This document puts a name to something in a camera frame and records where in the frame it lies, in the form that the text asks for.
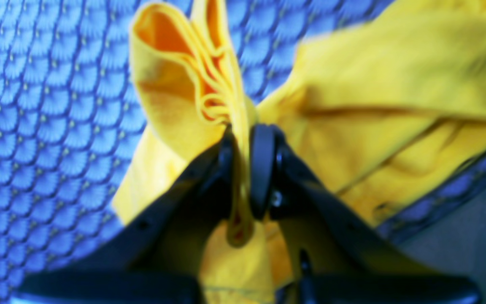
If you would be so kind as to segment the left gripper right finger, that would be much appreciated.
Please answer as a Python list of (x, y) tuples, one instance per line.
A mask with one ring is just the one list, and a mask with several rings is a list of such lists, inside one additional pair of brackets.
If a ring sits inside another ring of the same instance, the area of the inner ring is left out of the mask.
[(385, 241), (295, 155), (275, 125), (251, 131), (250, 205), (278, 223), (294, 283), (288, 304), (480, 304), (468, 277), (442, 274)]

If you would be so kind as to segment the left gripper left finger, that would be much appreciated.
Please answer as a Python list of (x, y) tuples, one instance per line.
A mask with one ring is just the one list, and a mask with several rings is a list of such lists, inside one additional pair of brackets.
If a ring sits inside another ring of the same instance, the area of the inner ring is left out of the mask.
[(213, 229), (231, 212), (235, 138), (196, 157), (162, 196), (94, 252), (25, 277), (15, 304), (204, 304), (198, 273)]

